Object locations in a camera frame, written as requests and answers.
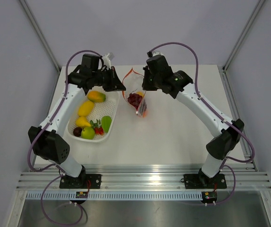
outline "plastic bag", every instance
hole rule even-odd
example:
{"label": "plastic bag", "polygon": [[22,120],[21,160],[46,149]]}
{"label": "plastic bag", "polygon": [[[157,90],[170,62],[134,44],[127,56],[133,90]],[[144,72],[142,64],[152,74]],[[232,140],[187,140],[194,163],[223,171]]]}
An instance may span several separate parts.
{"label": "plastic bag", "polygon": [[126,87],[126,91],[122,91],[123,97],[135,109],[136,115],[140,117],[145,117],[147,111],[146,91],[142,89],[143,79],[144,76],[135,72],[132,68],[122,81]]}

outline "white basket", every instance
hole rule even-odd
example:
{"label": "white basket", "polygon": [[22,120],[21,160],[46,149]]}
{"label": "white basket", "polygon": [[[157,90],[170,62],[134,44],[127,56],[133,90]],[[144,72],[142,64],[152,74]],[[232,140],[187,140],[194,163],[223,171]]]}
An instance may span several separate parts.
{"label": "white basket", "polygon": [[101,141],[105,140],[108,137],[108,135],[110,134],[112,125],[115,121],[115,116],[116,116],[116,112],[118,109],[120,95],[119,95],[119,92],[115,92],[115,91],[105,92],[101,87],[94,87],[91,91],[99,91],[99,92],[104,93],[106,95],[106,100],[103,103],[94,103],[93,110],[86,118],[87,118],[88,122],[90,122],[90,120],[92,120],[93,122],[96,122],[96,119],[101,120],[103,116],[111,117],[112,121],[111,121],[111,125],[110,125],[108,133],[104,133],[104,135],[95,135],[92,140],[86,140],[81,137],[74,136],[73,130],[74,130],[74,128],[77,127],[76,126],[76,119],[79,117],[77,113],[78,113],[78,110],[79,110],[79,107],[81,106],[81,104],[88,100],[87,96],[84,97],[84,100],[75,109],[74,113],[70,117],[70,120],[68,122],[66,130],[68,132],[68,135],[75,140],[97,143],[97,142],[101,142]]}

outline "dark purple fruit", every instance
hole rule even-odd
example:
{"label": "dark purple fruit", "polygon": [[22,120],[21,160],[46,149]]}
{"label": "dark purple fruit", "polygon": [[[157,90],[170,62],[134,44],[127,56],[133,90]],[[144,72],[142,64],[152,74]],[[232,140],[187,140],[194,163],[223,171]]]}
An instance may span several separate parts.
{"label": "dark purple fruit", "polygon": [[73,131],[74,136],[80,137],[82,132],[82,128],[76,127]]}

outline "white tabletop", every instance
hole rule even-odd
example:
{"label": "white tabletop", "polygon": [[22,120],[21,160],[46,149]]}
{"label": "white tabletop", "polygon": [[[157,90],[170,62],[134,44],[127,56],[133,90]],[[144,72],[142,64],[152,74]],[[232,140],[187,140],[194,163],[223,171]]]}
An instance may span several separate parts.
{"label": "white tabletop", "polygon": [[[144,74],[143,66],[116,66],[119,78],[131,68]],[[171,65],[173,71],[183,70],[194,79],[195,65]],[[65,67],[62,68],[51,109],[64,88]],[[198,87],[222,112],[231,117],[226,94],[216,65],[200,65]],[[206,144],[212,135],[205,125],[184,105],[161,91],[145,95],[148,115],[136,116],[134,109],[121,96],[115,122],[109,137],[101,143],[77,141],[65,132],[64,140],[80,164],[98,165],[177,165],[203,164]],[[244,159],[240,144],[230,154]],[[37,157],[35,164],[47,164]]]}

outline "wall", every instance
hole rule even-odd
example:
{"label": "wall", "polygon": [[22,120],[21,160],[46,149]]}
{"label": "wall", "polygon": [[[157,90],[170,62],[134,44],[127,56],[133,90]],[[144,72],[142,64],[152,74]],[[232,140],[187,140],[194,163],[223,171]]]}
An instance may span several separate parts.
{"label": "wall", "polygon": [[228,77],[257,155],[271,181],[271,1],[268,1],[231,67]]}
{"label": "wall", "polygon": [[[201,64],[223,65],[258,0],[27,0],[58,62],[80,49],[113,52],[116,65],[144,64],[146,52],[183,42]],[[164,47],[171,64],[193,64]]]}
{"label": "wall", "polygon": [[26,169],[27,131],[46,116],[56,79],[18,1],[0,0],[0,227]]}

